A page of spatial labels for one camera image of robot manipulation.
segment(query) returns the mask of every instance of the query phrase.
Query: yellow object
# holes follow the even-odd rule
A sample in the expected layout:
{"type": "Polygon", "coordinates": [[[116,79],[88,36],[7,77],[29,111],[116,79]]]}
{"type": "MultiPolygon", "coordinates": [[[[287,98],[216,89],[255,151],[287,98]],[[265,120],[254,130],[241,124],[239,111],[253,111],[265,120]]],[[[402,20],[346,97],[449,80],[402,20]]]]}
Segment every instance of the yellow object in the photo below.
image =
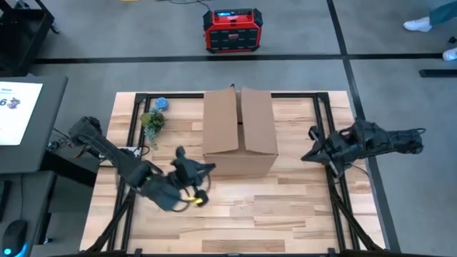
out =
{"type": "Polygon", "coordinates": [[[195,203],[195,204],[203,203],[203,199],[195,198],[195,197],[189,197],[189,201],[191,201],[192,203],[195,203]]]}

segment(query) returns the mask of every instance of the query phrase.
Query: wooden tabletop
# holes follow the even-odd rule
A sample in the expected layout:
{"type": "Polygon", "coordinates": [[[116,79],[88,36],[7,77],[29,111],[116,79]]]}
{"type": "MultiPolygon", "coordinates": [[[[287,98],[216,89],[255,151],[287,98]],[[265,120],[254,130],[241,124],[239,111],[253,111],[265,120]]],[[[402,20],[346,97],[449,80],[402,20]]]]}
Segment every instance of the wooden tabletop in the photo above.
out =
{"type": "MultiPolygon", "coordinates": [[[[136,92],[117,93],[107,138],[125,146],[136,92]]],[[[336,129],[353,123],[345,91],[329,91],[336,129]]],[[[187,157],[203,161],[201,143],[203,99],[169,99],[166,125],[157,139],[158,150],[144,156],[165,171],[177,146],[187,157]]],[[[316,124],[310,99],[273,99],[279,155],[262,178],[214,177],[210,202],[183,213],[161,211],[137,196],[129,253],[325,253],[338,249],[323,166],[300,157],[311,148],[308,129],[316,124]]],[[[137,121],[135,140],[139,137],[137,121]]],[[[365,168],[362,161],[356,165],[365,168]]],[[[346,180],[354,216],[367,234],[384,247],[378,215],[367,175],[351,168],[346,180]]],[[[80,249],[88,248],[111,220],[116,198],[114,168],[100,168],[80,249]]],[[[351,245],[343,216],[346,245],[351,245]]],[[[120,223],[116,248],[120,248],[120,223]]]]}

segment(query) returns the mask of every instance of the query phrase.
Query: red power station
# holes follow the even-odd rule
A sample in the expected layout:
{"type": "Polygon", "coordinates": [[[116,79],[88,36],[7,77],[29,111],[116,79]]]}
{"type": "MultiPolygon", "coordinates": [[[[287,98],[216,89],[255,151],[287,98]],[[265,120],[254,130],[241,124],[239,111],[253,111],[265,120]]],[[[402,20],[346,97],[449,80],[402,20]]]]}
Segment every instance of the red power station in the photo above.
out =
{"type": "Polygon", "coordinates": [[[206,50],[213,54],[255,51],[260,46],[263,21],[258,9],[208,11],[203,20],[206,50]]]}

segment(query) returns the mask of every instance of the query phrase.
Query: white sneaker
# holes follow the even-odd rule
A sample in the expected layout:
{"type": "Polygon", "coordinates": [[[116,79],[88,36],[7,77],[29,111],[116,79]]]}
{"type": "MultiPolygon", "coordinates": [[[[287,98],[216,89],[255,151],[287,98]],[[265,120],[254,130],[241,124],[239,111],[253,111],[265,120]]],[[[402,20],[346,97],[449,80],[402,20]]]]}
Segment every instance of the white sneaker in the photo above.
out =
{"type": "Polygon", "coordinates": [[[421,19],[407,21],[403,24],[405,29],[409,31],[420,31],[420,32],[428,32],[431,30],[432,26],[430,25],[430,18],[423,17],[421,19]]]}
{"type": "Polygon", "coordinates": [[[449,49],[443,53],[444,61],[453,61],[457,59],[457,47],[454,49],[449,49]]]}

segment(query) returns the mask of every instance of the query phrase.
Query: blue toy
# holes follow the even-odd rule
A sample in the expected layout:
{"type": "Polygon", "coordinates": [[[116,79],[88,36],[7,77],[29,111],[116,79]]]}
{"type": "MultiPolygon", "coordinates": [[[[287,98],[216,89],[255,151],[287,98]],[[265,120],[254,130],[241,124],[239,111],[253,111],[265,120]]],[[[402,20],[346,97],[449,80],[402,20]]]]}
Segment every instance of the blue toy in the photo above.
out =
{"type": "Polygon", "coordinates": [[[164,97],[159,97],[155,103],[156,109],[160,111],[166,111],[169,108],[169,101],[164,97]]]}

